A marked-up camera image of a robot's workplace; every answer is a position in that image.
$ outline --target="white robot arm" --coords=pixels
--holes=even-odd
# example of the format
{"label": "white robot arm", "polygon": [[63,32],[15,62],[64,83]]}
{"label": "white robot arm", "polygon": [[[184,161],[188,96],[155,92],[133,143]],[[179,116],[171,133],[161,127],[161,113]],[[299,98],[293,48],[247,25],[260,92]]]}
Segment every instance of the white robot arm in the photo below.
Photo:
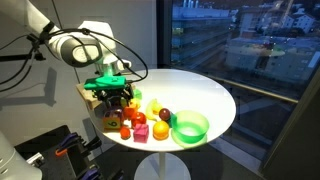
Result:
{"label": "white robot arm", "polygon": [[[28,0],[0,0],[0,12],[11,17],[38,37],[41,37],[44,28],[51,22]],[[84,21],[79,26],[79,29],[81,28],[113,38],[108,23]],[[59,30],[53,25],[48,33]],[[115,55],[115,42],[105,36],[70,32],[44,40],[56,57],[73,67],[85,67],[95,63],[101,75],[105,73],[112,75],[124,70],[124,62],[126,66],[131,66],[130,61],[121,60]]]}

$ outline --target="white wall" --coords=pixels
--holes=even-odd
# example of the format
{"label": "white wall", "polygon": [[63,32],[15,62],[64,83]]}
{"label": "white wall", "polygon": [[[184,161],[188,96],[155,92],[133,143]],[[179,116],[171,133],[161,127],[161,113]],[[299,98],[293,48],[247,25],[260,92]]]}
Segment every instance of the white wall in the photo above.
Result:
{"label": "white wall", "polygon": [[[154,0],[55,1],[64,28],[78,27],[83,20],[108,22],[116,39],[135,50],[147,62],[149,68],[156,67]],[[32,0],[31,2],[58,24],[50,0]],[[15,37],[28,33],[23,27],[2,14],[0,14],[0,23],[0,47]],[[0,51],[0,56],[24,54],[30,48],[27,40],[19,40]],[[68,125],[72,132],[78,132],[85,140],[92,139],[94,132],[91,124],[88,123],[89,114],[86,107],[75,88],[78,82],[73,68],[55,60],[45,48],[41,48],[41,51],[47,60],[34,62],[30,75],[21,85],[6,92],[0,92],[0,130],[13,145],[64,124]],[[141,63],[138,63],[133,55],[124,49],[119,49],[117,52],[124,59],[132,60],[134,69],[142,69],[139,66]],[[18,61],[1,63],[0,82],[13,75],[21,64],[22,62]],[[93,66],[77,70],[82,82],[86,78],[94,77]],[[0,89],[9,85],[0,85]],[[105,139],[104,143],[107,148],[112,146],[109,140]]]}

